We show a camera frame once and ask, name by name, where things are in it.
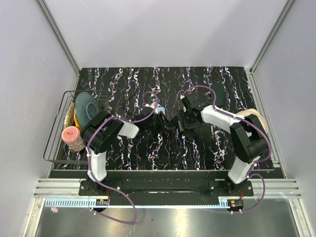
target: marble pattern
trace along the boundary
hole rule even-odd
[[[107,90],[108,111],[125,118],[138,114],[143,93],[153,91],[171,120],[182,107],[180,95],[184,90],[193,85],[212,86],[214,83],[224,86],[223,109],[237,113],[255,108],[243,67],[85,68],[77,90]],[[200,100],[209,96],[203,88],[193,93]],[[152,102],[153,96],[145,98],[145,103]],[[209,124],[202,126],[200,136],[193,141],[178,131],[164,134],[147,131],[134,139],[118,137],[111,147],[107,169],[220,170],[230,169],[235,158],[229,133]],[[271,159],[261,163],[259,168],[272,169]]]

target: white wall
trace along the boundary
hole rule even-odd
[[[22,231],[52,120],[75,73],[35,0],[0,2],[0,236]]]
[[[45,1],[80,67],[250,67],[286,2]]]
[[[316,1],[297,1],[255,72],[287,174],[316,231]]]

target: patterned container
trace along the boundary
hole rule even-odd
[[[83,139],[80,137],[80,130],[75,126],[64,129],[61,139],[68,145],[69,149],[75,152],[79,152],[85,147]]]

